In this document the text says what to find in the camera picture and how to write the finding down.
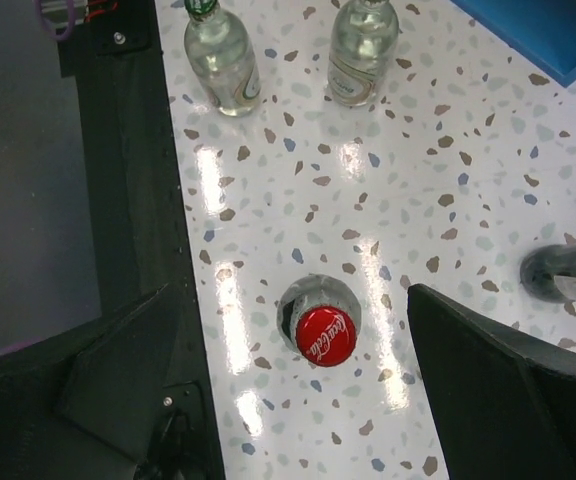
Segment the bottle cap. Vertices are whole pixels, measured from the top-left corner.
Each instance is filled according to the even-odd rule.
[[[184,0],[184,5],[189,15],[201,17],[217,6],[217,0]]]
[[[320,367],[334,367],[352,355],[357,345],[357,330],[343,310],[315,307],[299,319],[295,343],[310,362]]]

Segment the bottle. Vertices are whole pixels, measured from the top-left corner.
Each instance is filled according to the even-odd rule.
[[[261,84],[246,27],[217,0],[185,0],[185,5],[190,22],[184,47],[210,102],[231,117],[250,113],[259,105]]]
[[[332,29],[328,84],[347,107],[365,105],[377,94],[399,36],[389,0],[350,0]]]
[[[576,301],[576,245],[549,245],[529,254],[521,264],[521,283],[546,302]]]
[[[281,297],[277,327],[290,350],[320,367],[333,367],[355,350],[361,306],[342,281],[308,275]]]

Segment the blue box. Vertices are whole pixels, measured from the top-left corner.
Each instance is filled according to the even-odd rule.
[[[576,80],[576,0],[453,0],[567,87]]]

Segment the red bottle cap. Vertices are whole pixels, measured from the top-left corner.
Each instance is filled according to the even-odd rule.
[[[315,307],[297,323],[297,348],[320,367],[345,362],[357,345],[357,330],[348,314],[335,307]]]

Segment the green bottle cap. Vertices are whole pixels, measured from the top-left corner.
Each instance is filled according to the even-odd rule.
[[[188,14],[201,17],[213,11],[218,0],[184,0]]]

